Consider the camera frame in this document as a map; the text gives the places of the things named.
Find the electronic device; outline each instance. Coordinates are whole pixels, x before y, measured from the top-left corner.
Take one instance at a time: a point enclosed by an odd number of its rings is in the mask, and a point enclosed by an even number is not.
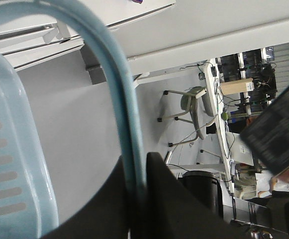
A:
[[[241,133],[256,156],[289,182],[289,87]]]

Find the white laptop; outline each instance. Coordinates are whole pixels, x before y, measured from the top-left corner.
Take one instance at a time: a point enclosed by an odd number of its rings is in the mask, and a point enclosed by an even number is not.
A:
[[[230,151],[232,153],[232,159],[236,162],[245,163],[254,166],[253,155],[251,150],[240,139],[238,133],[226,132],[226,138]]]

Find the green object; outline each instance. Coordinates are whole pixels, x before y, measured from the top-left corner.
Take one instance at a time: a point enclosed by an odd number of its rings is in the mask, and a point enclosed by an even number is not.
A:
[[[223,120],[228,120],[228,113],[223,112],[223,113],[220,114],[220,116],[221,116],[221,118],[222,118]]]

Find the chair backrest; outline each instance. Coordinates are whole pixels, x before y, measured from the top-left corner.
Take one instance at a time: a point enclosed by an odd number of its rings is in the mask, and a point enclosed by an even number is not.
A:
[[[216,177],[206,171],[190,171],[179,178],[193,196],[213,213],[223,217],[222,191]]]
[[[0,55],[0,239],[58,226],[55,195],[24,87]]]

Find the power cord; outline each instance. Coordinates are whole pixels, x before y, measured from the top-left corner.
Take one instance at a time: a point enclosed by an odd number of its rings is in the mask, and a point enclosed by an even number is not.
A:
[[[181,166],[179,166],[179,165],[176,165],[176,164],[168,163],[167,165],[176,166],[176,167],[178,167],[178,168],[181,168],[181,169],[185,170],[186,172],[189,172],[189,170],[187,170],[187,169],[185,169],[185,168],[183,168],[183,167],[181,167]]]

